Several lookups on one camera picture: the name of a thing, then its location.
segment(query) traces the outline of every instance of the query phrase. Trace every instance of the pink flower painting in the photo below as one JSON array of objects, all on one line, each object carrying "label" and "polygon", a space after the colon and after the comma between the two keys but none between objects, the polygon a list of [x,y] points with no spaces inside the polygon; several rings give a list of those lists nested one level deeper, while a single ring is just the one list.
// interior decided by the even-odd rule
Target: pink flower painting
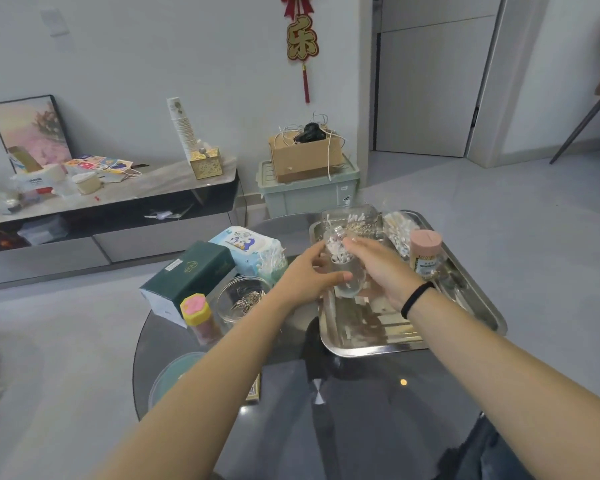
[{"label": "pink flower painting", "polygon": [[0,137],[5,150],[21,146],[40,165],[72,158],[53,96],[0,102]]}]

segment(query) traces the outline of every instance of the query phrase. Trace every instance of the hand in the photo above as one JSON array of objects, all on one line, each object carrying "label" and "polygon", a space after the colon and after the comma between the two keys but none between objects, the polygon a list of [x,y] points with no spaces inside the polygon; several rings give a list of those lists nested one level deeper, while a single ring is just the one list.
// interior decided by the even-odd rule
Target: hand
[{"label": "hand", "polygon": [[279,293],[296,307],[320,298],[327,288],[353,279],[353,275],[348,271],[325,274],[319,272],[321,269],[315,269],[325,264],[324,258],[320,256],[323,249],[324,241],[320,241],[300,254],[289,265],[272,292]]},{"label": "hand", "polygon": [[401,310],[411,294],[424,283],[396,252],[380,242],[362,237],[346,237],[343,242],[346,249],[364,263],[368,274],[383,288],[396,310]]}]

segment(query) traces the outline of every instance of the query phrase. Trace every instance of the stainless steel tray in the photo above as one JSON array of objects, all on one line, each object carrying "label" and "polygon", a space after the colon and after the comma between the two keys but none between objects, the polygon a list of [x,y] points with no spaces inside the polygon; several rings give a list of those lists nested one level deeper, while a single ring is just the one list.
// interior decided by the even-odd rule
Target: stainless steel tray
[{"label": "stainless steel tray", "polygon": [[[402,212],[422,229],[432,229],[419,213]],[[324,234],[322,223],[313,224],[309,233],[311,242],[321,240]],[[382,215],[376,224],[376,240],[395,249],[384,236]],[[507,324],[500,312],[445,244],[440,274],[434,284],[490,329],[506,335]],[[429,348],[413,325],[389,306],[386,298],[377,293],[374,295],[372,290],[364,290],[362,294],[366,296],[341,298],[336,296],[334,289],[325,293],[320,304],[320,337],[331,352],[341,357],[361,357]]]}]

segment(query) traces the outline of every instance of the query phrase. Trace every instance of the door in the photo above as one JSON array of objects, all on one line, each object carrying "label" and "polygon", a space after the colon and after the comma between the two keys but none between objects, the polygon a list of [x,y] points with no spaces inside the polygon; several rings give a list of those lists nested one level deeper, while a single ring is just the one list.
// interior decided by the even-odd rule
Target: door
[{"label": "door", "polygon": [[383,0],[376,150],[462,157],[500,0]]}]

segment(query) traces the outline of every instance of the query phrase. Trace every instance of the dark green box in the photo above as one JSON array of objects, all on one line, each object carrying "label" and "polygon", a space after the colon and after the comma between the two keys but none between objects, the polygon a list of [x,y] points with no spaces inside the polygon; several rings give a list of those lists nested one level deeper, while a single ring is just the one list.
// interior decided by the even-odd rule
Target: dark green box
[{"label": "dark green box", "polygon": [[186,327],[180,312],[184,298],[195,293],[209,296],[234,267],[229,249],[198,241],[142,285],[140,293],[153,313]]}]

